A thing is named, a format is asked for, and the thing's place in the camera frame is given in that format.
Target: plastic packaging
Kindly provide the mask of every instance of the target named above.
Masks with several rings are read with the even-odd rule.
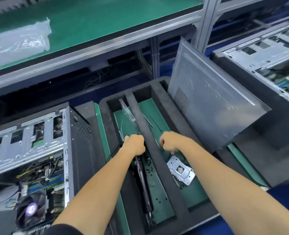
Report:
[[[184,39],[168,93],[211,153],[270,110]]]
[[[131,113],[131,111],[129,110],[129,108],[126,106],[125,102],[122,99],[119,99],[119,102],[121,103],[122,106],[122,110],[124,111],[124,114],[127,116],[127,118],[129,119],[129,121],[132,123],[132,125],[135,128],[135,132],[140,133],[140,130],[138,128],[137,122],[135,117],[133,116],[133,114]]]
[[[0,67],[48,51],[50,20],[0,33]]]

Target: computer fan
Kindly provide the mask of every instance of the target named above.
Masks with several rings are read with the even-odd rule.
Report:
[[[43,192],[25,196],[17,208],[17,226],[26,228],[36,225],[45,219],[46,210],[46,196]]]

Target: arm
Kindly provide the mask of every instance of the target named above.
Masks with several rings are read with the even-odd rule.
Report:
[[[83,234],[103,235],[134,156],[145,152],[142,135],[126,136],[119,152],[73,198],[53,224],[65,223]]]
[[[165,132],[160,143],[180,150],[210,200],[236,235],[289,235],[289,211],[259,186],[214,158],[192,139]]]

